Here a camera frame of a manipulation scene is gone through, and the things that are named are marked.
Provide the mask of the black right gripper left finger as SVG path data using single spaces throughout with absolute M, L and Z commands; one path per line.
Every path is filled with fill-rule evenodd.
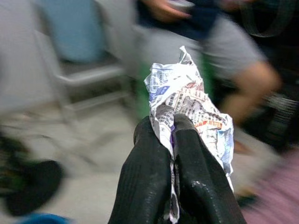
M 122 165 L 110 224 L 168 224 L 171 155 L 148 116 L 136 126 L 134 146 Z

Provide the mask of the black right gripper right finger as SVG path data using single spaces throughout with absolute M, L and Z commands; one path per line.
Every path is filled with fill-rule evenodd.
M 174 116 L 173 141 L 179 201 L 199 224 L 244 224 L 245 218 L 223 168 L 209 152 L 191 120 Z

